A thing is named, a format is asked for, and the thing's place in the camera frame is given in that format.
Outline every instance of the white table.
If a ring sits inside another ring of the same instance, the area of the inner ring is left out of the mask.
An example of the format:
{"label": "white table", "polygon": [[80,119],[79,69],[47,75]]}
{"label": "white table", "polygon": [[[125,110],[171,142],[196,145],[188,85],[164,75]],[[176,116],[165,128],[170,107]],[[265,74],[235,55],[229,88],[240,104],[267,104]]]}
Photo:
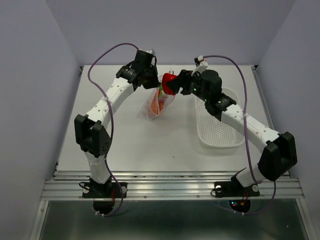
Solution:
{"label": "white table", "polygon": [[[99,65],[91,72],[91,78],[103,89],[112,84],[121,65]],[[193,70],[194,65],[158,65],[159,76],[169,69],[175,74],[180,70]],[[268,126],[263,104],[251,66],[240,66],[248,91],[247,111]],[[60,154],[57,173],[89,171],[89,165],[80,146],[76,144],[74,119],[85,115],[102,97],[87,78],[89,66],[83,69],[74,107]],[[240,105],[244,103],[244,87],[237,69],[232,65],[211,65],[222,78],[222,87],[233,89]],[[140,87],[121,105],[114,115],[115,132],[108,163],[112,171],[121,172],[235,172],[248,165],[245,145],[216,149],[200,143],[193,95],[177,95],[173,103],[158,118],[148,121],[136,117],[152,89]],[[257,163],[261,154],[250,144],[251,158]]]}

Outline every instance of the white basket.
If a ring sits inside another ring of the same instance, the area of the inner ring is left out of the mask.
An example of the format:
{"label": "white basket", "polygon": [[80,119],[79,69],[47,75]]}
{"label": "white basket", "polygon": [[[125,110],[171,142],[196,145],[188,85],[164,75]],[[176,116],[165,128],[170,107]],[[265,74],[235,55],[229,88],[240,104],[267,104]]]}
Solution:
{"label": "white basket", "polygon": [[[239,104],[237,94],[229,89],[223,88],[222,92]],[[196,128],[198,136],[206,147],[209,148],[231,148],[244,143],[245,138],[231,126],[220,122],[211,116],[205,107],[205,102],[195,97]]]}

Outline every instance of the gray wall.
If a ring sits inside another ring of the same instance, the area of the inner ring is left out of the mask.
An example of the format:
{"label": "gray wall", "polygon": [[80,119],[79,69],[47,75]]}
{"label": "gray wall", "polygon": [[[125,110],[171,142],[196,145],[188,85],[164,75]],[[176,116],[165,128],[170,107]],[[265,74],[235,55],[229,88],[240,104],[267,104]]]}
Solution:
{"label": "gray wall", "polygon": [[320,229],[320,1],[297,0],[258,74],[275,127],[295,136],[299,177]]}
{"label": "gray wall", "polygon": [[44,0],[0,3],[0,239],[29,239],[79,79]]}
{"label": "gray wall", "polygon": [[[190,64],[199,54],[224,54],[239,64],[258,64],[294,3],[294,0],[46,1],[81,65],[92,63],[103,50],[121,42],[155,49],[160,64]],[[122,47],[100,63],[128,63],[133,56],[133,48]]]}

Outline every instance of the red object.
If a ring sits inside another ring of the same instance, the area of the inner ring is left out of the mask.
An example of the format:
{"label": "red object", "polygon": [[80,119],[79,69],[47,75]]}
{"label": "red object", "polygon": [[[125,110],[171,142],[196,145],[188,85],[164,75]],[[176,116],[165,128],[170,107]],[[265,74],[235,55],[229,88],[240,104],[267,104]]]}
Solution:
{"label": "red object", "polygon": [[177,78],[177,75],[165,73],[162,77],[162,88],[165,94],[168,95],[176,95],[168,86],[167,83],[175,80]]}

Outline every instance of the plastic bag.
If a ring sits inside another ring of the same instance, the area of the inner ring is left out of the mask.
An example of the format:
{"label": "plastic bag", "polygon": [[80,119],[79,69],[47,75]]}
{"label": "plastic bag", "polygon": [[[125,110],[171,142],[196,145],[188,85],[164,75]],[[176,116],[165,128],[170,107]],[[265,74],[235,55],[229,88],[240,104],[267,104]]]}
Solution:
{"label": "plastic bag", "polygon": [[174,95],[165,94],[162,85],[155,88],[148,99],[144,102],[142,108],[137,114],[137,117],[152,120],[158,117],[163,110],[168,107],[173,100],[175,99]]}

